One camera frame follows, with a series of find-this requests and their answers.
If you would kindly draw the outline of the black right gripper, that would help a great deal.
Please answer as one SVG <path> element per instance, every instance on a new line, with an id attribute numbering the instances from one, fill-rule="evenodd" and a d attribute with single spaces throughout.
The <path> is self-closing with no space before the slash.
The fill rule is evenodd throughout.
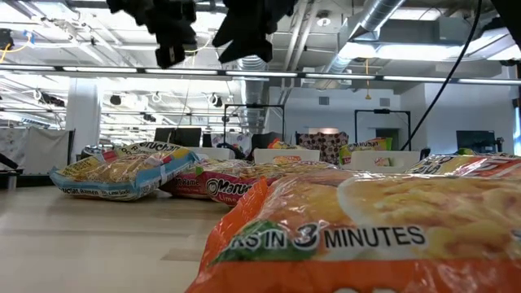
<path id="1" fill-rule="evenodd" d="M 217 30 L 212 45 L 223 46 L 231 42 L 219 57 L 229 63 L 248 56 L 256 56 L 268 63 L 273 58 L 273 46 L 263 38 L 274 33 L 284 16 L 292 16 L 299 0 L 225 0 L 226 17 Z"/>

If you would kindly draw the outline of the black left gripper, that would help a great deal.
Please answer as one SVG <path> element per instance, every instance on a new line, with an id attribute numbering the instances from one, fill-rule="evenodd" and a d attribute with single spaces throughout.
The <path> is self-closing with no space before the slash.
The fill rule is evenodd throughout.
<path id="1" fill-rule="evenodd" d="M 196 21 L 193 0 L 147 0 L 144 8 L 145 25 L 160 45 L 155 59 L 166 69 L 186 58 L 184 49 L 197 48 L 196 33 L 191 25 Z"/>

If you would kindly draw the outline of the long ceiling light strip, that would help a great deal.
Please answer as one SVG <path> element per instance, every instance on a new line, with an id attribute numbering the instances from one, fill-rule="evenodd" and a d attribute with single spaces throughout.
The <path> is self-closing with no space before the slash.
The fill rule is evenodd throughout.
<path id="1" fill-rule="evenodd" d="M 291 78 L 314 80 L 340 80 L 340 81 L 385 81 L 385 82 L 418 82 L 418 83 L 443 83 L 443 77 L 412 77 L 393 75 L 367 75 L 367 74 L 336 74 L 315 72 L 268 72 L 268 71 L 244 71 L 222 69 L 158 69 L 158 68 L 111 68 L 111 67 L 85 67 L 85 66 L 50 66 L 50 65 L 24 65 L 24 64 L 0 64 L 0 73 L 12 72 L 16 74 L 41 74 L 52 76 L 86 75 L 88 77 L 253 77 L 253 78 Z"/>

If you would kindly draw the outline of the black computer monitor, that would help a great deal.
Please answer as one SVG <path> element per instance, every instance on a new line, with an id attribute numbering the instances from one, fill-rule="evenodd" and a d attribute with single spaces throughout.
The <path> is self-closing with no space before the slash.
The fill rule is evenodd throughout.
<path id="1" fill-rule="evenodd" d="M 201 138 L 201 128 L 157 128 L 154 140 L 183 147 L 199 147 Z"/>
<path id="2" fill-rule="evenodd" d="M 456 138 L 458 149 L 470 149 L 477 153 L 496 151 L 496 138 L 493 131 L 458 130 Z"/>

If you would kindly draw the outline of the white plastic bin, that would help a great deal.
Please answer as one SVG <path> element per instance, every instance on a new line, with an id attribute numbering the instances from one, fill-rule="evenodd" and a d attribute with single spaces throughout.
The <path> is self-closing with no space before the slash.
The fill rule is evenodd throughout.
<path id="1" fill-rule="evenodd" d="M 371 173 L 403 173 L 419 160 L 418 151 L 354 151 L 349 168 Z"/>
<path id="2" fill-rule="evenodd" d="M 319 161 L 320 151 L 308 149 L 255 149 L 253 151 L 256 164 L 273 163 L 276 159 L 296 161 Z"/>
<path id="3" fill-rule="evenodd" d="M 189 147 L 201 160 L 233 160 L 235 154 L 228 148 L 214 148 L 214 147 Z"/>

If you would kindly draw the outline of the white square pillar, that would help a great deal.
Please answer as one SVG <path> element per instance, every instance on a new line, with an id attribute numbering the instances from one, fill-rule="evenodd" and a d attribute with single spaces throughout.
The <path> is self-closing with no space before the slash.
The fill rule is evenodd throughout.
<path id="1" fill-rule="evenodd" d="M 102 111 L 103 90 L 95 79 L 70 78 L 66 106 L 66 130 L 74 132 L 71 161 L 86 146 L 97 145 Z"/>

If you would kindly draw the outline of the black round drum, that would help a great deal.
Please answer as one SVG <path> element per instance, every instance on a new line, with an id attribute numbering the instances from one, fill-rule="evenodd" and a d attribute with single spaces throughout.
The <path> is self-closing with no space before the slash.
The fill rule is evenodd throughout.
<path id="1" fill-rule="evenodd" d="M 83 160 L 91 156 L 101 156 L 103 154 L 103 148 L 99 146 L 85 146 L 80 153 L 80 158 Z"/>

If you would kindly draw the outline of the polka dot fabric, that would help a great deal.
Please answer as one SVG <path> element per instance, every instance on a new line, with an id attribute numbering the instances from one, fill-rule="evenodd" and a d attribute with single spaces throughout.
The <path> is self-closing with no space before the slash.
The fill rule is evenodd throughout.
<path id="1" fill-rule="evenodd" d="M 345 132 L 340 133 L 301 133 L 298 137 L 298 145 L 305 149 L 320 152 L 320 161 L 329 164 L 339 164 L 339 152 L 341 147 L 348 145 L 349 136 Z"/>

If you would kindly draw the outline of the white cloth partition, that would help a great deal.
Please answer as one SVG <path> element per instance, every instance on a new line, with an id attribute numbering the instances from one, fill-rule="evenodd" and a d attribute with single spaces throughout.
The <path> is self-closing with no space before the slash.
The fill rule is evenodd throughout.
<path id="1" fill-rule="evenodd" d="M 0 128 L 0 154 L 24 175 L 45 175 L 69 164 L 74 134 L 73 130 Z"/>

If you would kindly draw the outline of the silver spiral ventilation duct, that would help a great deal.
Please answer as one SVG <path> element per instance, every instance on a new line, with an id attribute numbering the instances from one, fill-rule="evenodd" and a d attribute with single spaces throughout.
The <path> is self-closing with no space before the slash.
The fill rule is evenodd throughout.
<path id="1" fill-rule="evenodd" d="M 267 63 L 256 55 L 250 55 L 238 61 L 242 71 L 265 71 Z M 265 89 L 266 79 L 244 77 L 240 80 L 242 104 L 268 104 L 269 91 Z M 252 134 L 263 133 L 265 128 L 265 109 L 242 107 L 244 123 Z"/>
<path id="2" fill-rule="evenodd" d="M 405 0 L 365 0 L 362 10 L 346 18 L 338 32 L 338 51 L 323 73 L 342 73 L 355 59 L 375 57 L 372 42 Z"/>

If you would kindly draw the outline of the black rig frame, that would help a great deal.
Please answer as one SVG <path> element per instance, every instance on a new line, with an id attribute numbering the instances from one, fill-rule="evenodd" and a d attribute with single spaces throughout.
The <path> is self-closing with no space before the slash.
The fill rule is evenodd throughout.
<path id="1" fill-rule="evenodd" d="M 355 109 L 354 110 L 354 139 L 355 139 L 355 142 L 358 142 L 358 114 L 361 112 L 372 113 L 375 115 L 390 115 L 392 113 L 397 114 L 397 115 L 399 115 L 399 114 L 406 115 L 407 121 L 405 123 L 407 125 L 407 139 L 409 140 L 412 138 L 412 129 L 411 129 L 412 119 L 411 119 L 410 111 L 391 110 L 388 108 L 376 108 L 376 109 L 372 109 L 372 110 Z M 403 146 L 401 146 L 400 151 L 404 151 L 406 147 L 408 148 L 409 151 L 412 150 L 412 146 L 410 145 L 410 142 L 406 141 L 405 144 Z"/>
<path id="2" fill-rule="evenodd" d="M 282 105 L 282 104 L 269 105 L 269 104 L 258 104 L 258 103 L 225 104 L 224 105 L 224 116 L 222 117 L 223 128 L 224 128 L 224 130 L 223 130 L 223 142 L 226 142 L 226 126 L 228 124 L 229 117 L 233 116 L 233 114 L 230 114 L 230 115 L 227 114 L 227 109 L 229 107 L 235 107 L 236 110 L 238 110 L 241 107 L 244 107 L 246 109 L 253 109 L 253 110 L 256 110 L 256 109 L 266 109 L 266 108 L 279 108 L 281 110 L 281 113 L 282 113 L 282 136 L 281 136 L 281 139 L 282 140 L 285 139 L 285 134 L 286 134 L 286 116 L 285 116 L 285 106 L 284 105 Z M 266 149 L 267 145 L 264 145 L 264 143 L 265 142 L 261 139 L 261 136 L 259 134 L 254 134 L 252 136 L 252 150 L 251 150 L 251 152 L 253 152 L 256 148 Z"/>

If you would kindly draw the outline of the grey rectangular air duct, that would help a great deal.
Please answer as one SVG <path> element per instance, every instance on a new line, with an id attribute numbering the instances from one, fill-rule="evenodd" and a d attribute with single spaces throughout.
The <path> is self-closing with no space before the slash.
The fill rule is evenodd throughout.
<path id="1" fill-rule="evenodd" d="M 383 27 L 357 37 L 355 20 L 347 20 L 338 34 L 339 55 L 345 59 L 454 61 L 461 53 L 471 22 L 462 18 L 389 20 Z M 466 49 L 465 61 L 521 59 L 514 38 L 505 27 L 486 29 L 480 24 Z"/>

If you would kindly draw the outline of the black aluminium table frame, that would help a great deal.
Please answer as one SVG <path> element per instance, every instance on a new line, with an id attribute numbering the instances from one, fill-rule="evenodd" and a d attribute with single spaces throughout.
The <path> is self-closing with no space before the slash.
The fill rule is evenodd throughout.
<path id="1" fill-rule="evenodd" d="M 0 167 L 7 167 L 7 170 L 0 170 L 0 190 L 53 185 L 48 175 L 24 175 L 24 170 L 2 153 L 0 153 Z"/>

